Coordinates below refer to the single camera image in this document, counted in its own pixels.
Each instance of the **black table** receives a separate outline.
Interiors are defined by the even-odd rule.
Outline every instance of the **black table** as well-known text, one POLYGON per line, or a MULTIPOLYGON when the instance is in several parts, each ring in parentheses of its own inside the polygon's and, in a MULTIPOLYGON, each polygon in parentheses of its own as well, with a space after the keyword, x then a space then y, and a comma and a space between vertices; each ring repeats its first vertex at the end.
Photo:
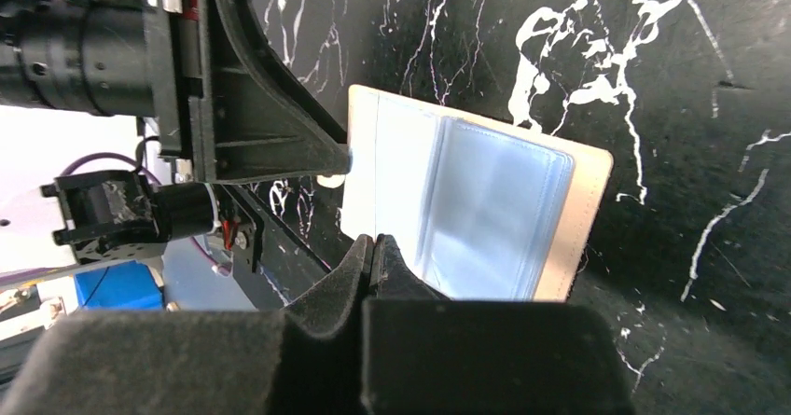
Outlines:
MULTIPOLYGON (((342 124, 359 83, 612 152, 569 301, 641 413, 789 413, 791 0, 254 0, 342 124)), ((257 193, 329 264, 342 190, 257 193)))

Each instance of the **blue box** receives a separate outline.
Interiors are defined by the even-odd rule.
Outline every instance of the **blue box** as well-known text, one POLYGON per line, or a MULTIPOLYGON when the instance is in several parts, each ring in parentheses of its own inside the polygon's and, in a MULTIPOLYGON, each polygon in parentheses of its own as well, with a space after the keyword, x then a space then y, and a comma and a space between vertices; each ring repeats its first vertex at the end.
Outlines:
POLYGON ((110 266, 102 279, 104 271, 97 269, 75 275, 76 298, 80 308, 161 310, 164 306, 162 293, 145 264, 130 261, 110 266), (85 302, 87 298, 90 298, 88 304, 85 302))

